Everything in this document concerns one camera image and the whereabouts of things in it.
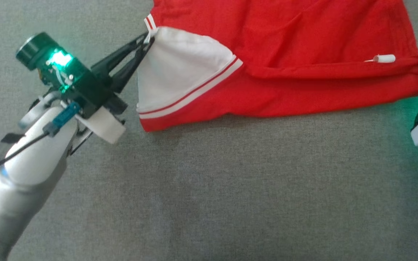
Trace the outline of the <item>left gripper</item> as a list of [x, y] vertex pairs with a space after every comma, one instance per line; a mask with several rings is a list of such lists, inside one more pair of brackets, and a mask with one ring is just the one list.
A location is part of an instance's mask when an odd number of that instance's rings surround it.
[[[16, 58], [28, 70], [37, 70], [42, 82], [59, 93], [64, 103], [78, 103], [78, 121], [96, 136], [115, 144], [126, 130], [117, 115], [128, 107], [117, 94], [126, 87], [153, 45], [155, 37], [147, 37], [148, 33], [139, 35], [91, 69], [45, 32], [28, 38], [17, 50]], [[109, 76], [130, 54], [133, 58], [112, 76], [110, 89], [99, 77]]]

